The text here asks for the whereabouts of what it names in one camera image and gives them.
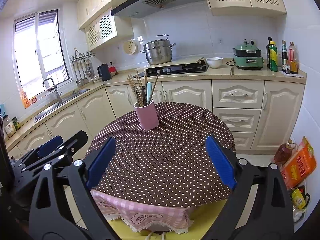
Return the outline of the dark oil bottle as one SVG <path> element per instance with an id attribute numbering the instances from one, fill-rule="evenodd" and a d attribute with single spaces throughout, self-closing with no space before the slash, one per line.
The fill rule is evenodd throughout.
<path id="1" fill-rule="evenodd" d="M 266 46 L 266 55 L 267 55 L 267 68 L 270 69 L 270 42 L 272 37 L 268 37 L 268 44 Z"/>

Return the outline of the stainless steel steamer pot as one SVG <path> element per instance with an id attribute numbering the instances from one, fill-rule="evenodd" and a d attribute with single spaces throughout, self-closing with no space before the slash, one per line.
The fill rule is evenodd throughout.
<path id="1" fill-rule="evenodd" d="M 170 43 L 168 34 L 157 35 L 157 37 L 165 36 L 165 38 L 150 41 L 143 45 L 143 53 L 150 66 L 163 64 L 172 60 L 172 47 L 176 43 Z"/>

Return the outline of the pink utensil holder cup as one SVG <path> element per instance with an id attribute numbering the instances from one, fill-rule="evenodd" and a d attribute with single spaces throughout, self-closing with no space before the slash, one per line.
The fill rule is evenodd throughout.
<path id="1" fill-rule="evenodd" d="M 143 107 L 139 107 L 138 103 L 135 103 L 134 108 L 143 130 L 151 130 L 158 126 L 159 119 L 153 100 L 151 100 L 150 104 Z"/>

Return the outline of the soy sauce bottle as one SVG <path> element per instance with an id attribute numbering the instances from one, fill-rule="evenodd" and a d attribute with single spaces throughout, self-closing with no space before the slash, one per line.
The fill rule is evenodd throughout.
<path id="1" fill-rule="evenodd" d="M 287 55 L 287 46 L 286 41 L 282 40 L 282 51 L 281 51 L 281 70 L 283 72 L 287 69 L 287 61 L 288 61 L 288 55 Z"/>

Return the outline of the black gas stove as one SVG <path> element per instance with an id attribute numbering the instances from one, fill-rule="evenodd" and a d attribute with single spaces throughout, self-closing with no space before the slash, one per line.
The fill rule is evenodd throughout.
<path id="1" fill-rule="evenodd" d="M 147 68 L 146 70 L 139 73 L 139 77 L 157 76 L 157 72 L 160 72 L 160 75 L 175 75 L 175 74 L 186 74 L 186 73 L 205 73 L 209 68 L 207 62 L 204 59 L 197 61 L 196 63 L 189 64 L 178 64 L 165 67 L 155 67 Z"/>

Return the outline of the black plastic spork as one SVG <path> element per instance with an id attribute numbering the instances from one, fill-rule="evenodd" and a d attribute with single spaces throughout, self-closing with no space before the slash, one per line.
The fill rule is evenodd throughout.
<path id="1" fill-rule="evenodd" d="M 142 97 L 143 106 L 146 106 L 147 99 L 146 99 L 145 87 L 142 87 L 142 88 L 140 89 L 140 95 L 141 95 L 141 97 Z"/>

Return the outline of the brown polka dot tablecloth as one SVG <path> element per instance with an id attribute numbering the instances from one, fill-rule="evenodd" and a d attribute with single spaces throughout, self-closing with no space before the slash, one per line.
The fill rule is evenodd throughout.
<path id="1" fill-rule="evenodd" d="M 193 207 L 225 200 L 230 189 L 221 181 L 207 153 L 206 139 L 235 150 L 234 138 L 211 110 L 196 105 L 155 105 L 159 124 L 141 128 L 135 112 L 106 125 L 93 139 L 89 153 L 109 137 L 116 152 L 94 193 L 154 206 Z"/>

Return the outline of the upper left lattice cabinet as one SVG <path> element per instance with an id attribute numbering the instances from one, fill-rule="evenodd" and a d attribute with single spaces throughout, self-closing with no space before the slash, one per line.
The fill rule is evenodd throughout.
<path id="1" fill-rule="evenodd" d="M 112 16 L 108 8 L 85 28 L 88 51 L 133 36 L 131 18 Z"/>

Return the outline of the black electric kettle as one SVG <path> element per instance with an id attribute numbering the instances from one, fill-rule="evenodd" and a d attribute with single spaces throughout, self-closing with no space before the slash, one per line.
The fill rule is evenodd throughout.
<path id="1" fill-rule="evenodd" d="M 107 81 L 107 80 L 111 79 L 111 74 L 110 74 L 110 71 L 109 71 L 109 67 L 108 67 L 108 65 L 106 63 L 105 64 L 101 64 L 97 68 L 97 71 L 98 71 L 99 77 L 101 77 L 101 79 L 103 81 Z"/>

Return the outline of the round perforated steamer plate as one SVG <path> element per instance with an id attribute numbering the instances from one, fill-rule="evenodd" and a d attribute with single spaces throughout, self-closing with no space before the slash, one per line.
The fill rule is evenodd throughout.
<path id="1" fill-rule="evenodd" d="M 136 40 L 128 40 L 123 43 L 123 50 L 128 55 L 133 55 L 138 51 Z"/>

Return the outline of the jar with white lid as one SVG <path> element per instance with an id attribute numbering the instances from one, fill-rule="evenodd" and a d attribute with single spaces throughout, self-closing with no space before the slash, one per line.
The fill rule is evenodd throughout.
<path id="1" fill-rule="evenodd" d="M 7 114 L 3 116 L 3 124 L 7 136 L 12 137 L 16 133 L 16 128 L 12 119 L 9 118 Z"/>

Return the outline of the red label sauce bottle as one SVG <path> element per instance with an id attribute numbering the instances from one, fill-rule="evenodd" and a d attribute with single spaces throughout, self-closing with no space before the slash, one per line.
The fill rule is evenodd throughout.
<path id="1" fill-rule="evenodd" d="M 289 46 L 289 64 L 290 64 L 290 73 L 298 74 L 299 66 L 297 61 L 297 53 L 294 42 L 290 42 Z"/>

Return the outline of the cooking oil jug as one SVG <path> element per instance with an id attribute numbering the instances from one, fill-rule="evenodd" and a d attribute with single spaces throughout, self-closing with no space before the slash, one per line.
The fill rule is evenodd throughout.
<path id="1" fill-rule="evenodd" d="M 274 155 L 274 163 L 277 164 L 278 167 L 284 166 L 284 164 L 291 158 L 292 152 L 295 148 L 296 144 L 291 139 L 286 143 L 281 144 Z"/>

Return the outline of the hanging utensil rack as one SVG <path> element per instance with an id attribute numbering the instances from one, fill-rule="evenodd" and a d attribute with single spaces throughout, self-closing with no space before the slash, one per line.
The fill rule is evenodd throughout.
<path id="1" fill-rule="evenodd" d="M 78 87 L 93 82 L 92 80 L 96 77 L 91 61 L 93 57 L 94 53 L 92 52 L 81 53 L 77 48 L 74 48 L 74 55 L 71 56 L 71 66 Z"/>

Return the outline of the pink checked undercloth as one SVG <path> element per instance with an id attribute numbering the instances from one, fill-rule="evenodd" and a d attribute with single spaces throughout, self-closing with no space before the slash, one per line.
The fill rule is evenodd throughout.
<path id="1" fill-rule="evenodd" d="M 187 233 L 193 224 L 193 207 L 163 207 L 120 199 L 97 190 L 91 195 L 107 221 L 122 220 L 133 232 L 142 230 Z"/>

